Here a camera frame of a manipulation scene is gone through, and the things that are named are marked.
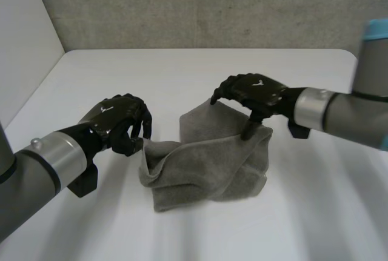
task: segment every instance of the white table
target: white table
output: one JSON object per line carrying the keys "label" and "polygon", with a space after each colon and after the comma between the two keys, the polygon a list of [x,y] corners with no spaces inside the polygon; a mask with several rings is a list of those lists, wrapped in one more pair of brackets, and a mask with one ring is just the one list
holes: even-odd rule
{"label": "white table", "polygon": [[[129,92],[149,106],[153,140],[178,140],[179,116],[228,75],[346,92],[355,62],[342,50],[72,51],[6,133],[17,150]],[[265,124],[274,133],[258,197],[154,213],[140,154],[105,151],[98,189],[82,199],[61,192],[0,245],[0,260],[388,260],[387,153],[316,131],[292,139],[281,116]]]}

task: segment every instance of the gray robot arm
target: gray robot arm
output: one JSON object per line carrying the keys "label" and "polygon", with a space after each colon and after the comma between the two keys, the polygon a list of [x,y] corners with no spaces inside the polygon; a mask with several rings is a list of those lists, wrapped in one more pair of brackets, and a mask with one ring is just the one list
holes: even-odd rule
{"label": "gray robot arm", "polygon": [[0,126],[0,242],[64,188],[78,197],[95,190],[94,156],[106,148],[126,156],[139,151],[141,125],[149,139],[152,117],[147,106],[126,94],[98,103],[78,125],[33,139],[15,154]]}
{"label": "gray robot arm", "polygon": [[306,88],[295,122],[388,151],[388,20],[372,20],[364,35],[350,94]]}
{"label": "gray robot arm", "polygon": [[293,137],[307,139],[310,129],[381,150],[388,150],[388,19],[369,23],[352,92],[289,88],[261,74],[230,76],[216,88],[218,99],[236,100],[251,109],[241,139],[252,136],[263,119],[281,114]]}

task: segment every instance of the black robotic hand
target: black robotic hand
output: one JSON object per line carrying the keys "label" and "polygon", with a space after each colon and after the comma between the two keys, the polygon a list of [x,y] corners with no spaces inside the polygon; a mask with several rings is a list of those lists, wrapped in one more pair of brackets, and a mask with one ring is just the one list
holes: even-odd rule
{"label": "black robotic hand", "polygon": [[152,117],[144,101],[131,94],[117,95],[95,105],[79,122],[87,124],[101,139],[102,149],[112,148],[119,154],[131,156],[143,146],[139,138],[151,138]]}
{"label": "black robotic hand", "polygon": [[304,88],[288,88],[261,74],[239,74],[229,76],[216,88],[210,100],[215,104],[218,99],[226,98],[238,101],[252,110],[249,120],[241,132],[241,139],[250,139],[263,122],[274,114],[289,118],[289,129],[293,137],[306,139],[309,129],[299,126],[293,120],[293,110],[299,94]]}
{"label": "black robotic hand", "polygon": [[131,94],[117,95],[95,105],[78,125],[60,132],[68,134],[81,146],[87,160],[86,170],[68,188],[78,197],[84,197],[97,188],[98,169],[95,155],[112,148],[116,153],[131,156],[143,147],[139,133],[151,138],[152,117],[144,101]]}

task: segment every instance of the white wall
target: white wall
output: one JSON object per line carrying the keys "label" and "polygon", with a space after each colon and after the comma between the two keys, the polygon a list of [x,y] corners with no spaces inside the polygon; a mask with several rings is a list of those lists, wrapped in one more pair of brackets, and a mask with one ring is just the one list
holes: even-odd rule
{"label": "white wall", "polygon": [[0,0],[0,121],[6,127],[64,54],[42,0]]}

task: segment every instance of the cloth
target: cloth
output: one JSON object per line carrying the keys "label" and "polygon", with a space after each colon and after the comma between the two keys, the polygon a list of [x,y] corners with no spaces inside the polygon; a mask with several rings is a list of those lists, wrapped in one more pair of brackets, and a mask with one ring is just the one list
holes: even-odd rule
{"label": "cloth", "polygon": [[242,141],[239,134],[247,119],[208,100],[181,116],[181,142],[145,140],[139,178],[152,189],[154,210],[259,194],[267,181],[272,129],[262,125]]}

